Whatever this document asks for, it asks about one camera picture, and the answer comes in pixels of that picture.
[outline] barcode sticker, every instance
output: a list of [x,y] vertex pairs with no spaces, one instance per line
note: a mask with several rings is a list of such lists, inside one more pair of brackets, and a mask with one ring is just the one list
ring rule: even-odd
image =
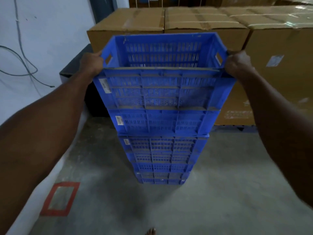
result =
[[115,116],[117,125],[124,125],[123,119],[121,116]]
[[277,67],[278,64],[281,62],[281,60],[283,59],[284,55],[276,55],[276,56],[272,56],[269,59],[269,62],[267,63],[267,67]]
[[108,84],[108,80],[106,78],[100,78],[99,82],[101,83],[101,86],[103,87],[105,93],[112,93]]

